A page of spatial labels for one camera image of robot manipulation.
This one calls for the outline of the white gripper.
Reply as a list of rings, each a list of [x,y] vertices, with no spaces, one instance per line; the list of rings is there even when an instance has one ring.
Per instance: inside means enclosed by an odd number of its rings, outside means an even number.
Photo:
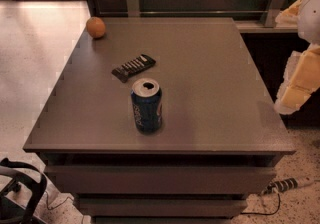
[[[320,88],[320,0],[296,0],[281,11],[277,24],[295,24],[298,35],[311,45],[302,53],[293,51],[288,58],[274,105],[282,115],[291,115]]]

